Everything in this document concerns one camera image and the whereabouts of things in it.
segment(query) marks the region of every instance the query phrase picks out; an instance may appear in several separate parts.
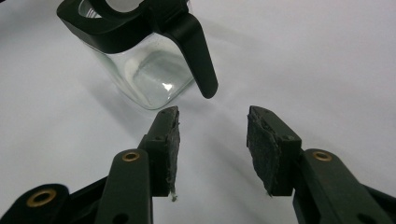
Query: brass screw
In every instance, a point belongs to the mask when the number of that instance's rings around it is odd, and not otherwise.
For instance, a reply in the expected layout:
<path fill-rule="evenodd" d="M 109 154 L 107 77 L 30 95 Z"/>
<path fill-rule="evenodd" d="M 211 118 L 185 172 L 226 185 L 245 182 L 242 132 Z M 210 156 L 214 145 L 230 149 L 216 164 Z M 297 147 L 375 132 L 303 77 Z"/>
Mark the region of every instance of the brass screw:
<path fill-rule="evenodd" d="M 127 152 L 127 153 L 123 154 L 122 160 L 123 161 L 136 161 L 137 159 L 139 159 L 139 157 L 140 157 L 139 153 Z"/>
<path fill-rule="evenodd" d="M 313 154 L 314 154 L 315 159 L 317 159 L 319 161 L 331 161 L 332 160 L 332 155 L 330 155 L 327 152 L 315 151 Z"/>
<path fill-rule="evenodd" d="M 52 201 L 55 196 L 55 189 L 42 189 L 30 196 L 26 202 L 26 205 L 29 207 L 39 207 Z"/>

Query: glass pitcher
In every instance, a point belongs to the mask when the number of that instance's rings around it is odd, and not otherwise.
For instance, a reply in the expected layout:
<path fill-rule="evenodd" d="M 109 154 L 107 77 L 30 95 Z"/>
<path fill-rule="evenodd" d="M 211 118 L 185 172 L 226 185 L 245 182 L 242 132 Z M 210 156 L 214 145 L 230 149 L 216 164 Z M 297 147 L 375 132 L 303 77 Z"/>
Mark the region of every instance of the glass pitcher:
<path fill-rule="evenodd" d="M 157 109 L 193 78 L 205 98 L 218 87 L 204 32 L 188 5 L 185 0 L 65 0 L 57 13 L 122 92 Z"/>

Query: clear glass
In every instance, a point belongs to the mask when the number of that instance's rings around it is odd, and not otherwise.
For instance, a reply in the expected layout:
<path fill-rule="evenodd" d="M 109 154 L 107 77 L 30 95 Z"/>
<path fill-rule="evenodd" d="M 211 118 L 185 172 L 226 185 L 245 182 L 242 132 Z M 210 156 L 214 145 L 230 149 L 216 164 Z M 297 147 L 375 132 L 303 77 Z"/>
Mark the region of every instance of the clear glass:
<path fill-rule="evenodd" d="M 89 4 L 83 1 L 79 13 L 99 18 L 84 3 Z M 166 105 L 193 80 L 178 46 L 161 35 L 151 34 L 122 53 L 105 54 L 97 49 L 93 52 L 122 92 L 146 109 Z"/>

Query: white background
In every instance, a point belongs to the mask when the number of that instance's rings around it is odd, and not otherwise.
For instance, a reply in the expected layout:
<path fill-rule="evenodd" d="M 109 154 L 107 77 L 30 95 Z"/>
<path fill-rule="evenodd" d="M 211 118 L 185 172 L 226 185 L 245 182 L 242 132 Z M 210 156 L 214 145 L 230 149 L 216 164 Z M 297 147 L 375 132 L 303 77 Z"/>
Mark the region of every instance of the white background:
<path fill-rule="evenodd" d="M 26 190 L 71 192 L 137 147 L 157 111 L 129 103 L 57 18 L 60 0 L 0 4 L 0 214 Z M 363 184 L 396 196 L 396 3 L 393 0 L 197 0 L 219 79 L 180 111 L 176 203 L 154 221 L 296 223 L 270 198 L 246 148 L 250 105 L 277 113 L 303 148 L 338 155 Z"/>

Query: white surface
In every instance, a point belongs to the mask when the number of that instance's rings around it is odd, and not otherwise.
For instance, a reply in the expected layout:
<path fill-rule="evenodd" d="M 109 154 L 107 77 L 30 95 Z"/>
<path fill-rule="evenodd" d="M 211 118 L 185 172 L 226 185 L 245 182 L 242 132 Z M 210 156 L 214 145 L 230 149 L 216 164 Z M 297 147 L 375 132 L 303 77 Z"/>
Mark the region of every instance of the white surface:
<path fill-rule="evenodd" d="M 157 111 L 128 104 L 56 17 L 60 0 L 0 4 L 0 214 L 26 190 L 71 192 L 137 147 Z M 250 105 L 276 112 L 303 148 L 338 155 L 361 183 L 396 196 L 396 3 L 392 0 L 200 0 L 219 79 L 190 86 L 180 111 L 177 203 L 155 223 L 296 223 L 270 198 L 246 148 Z"/>

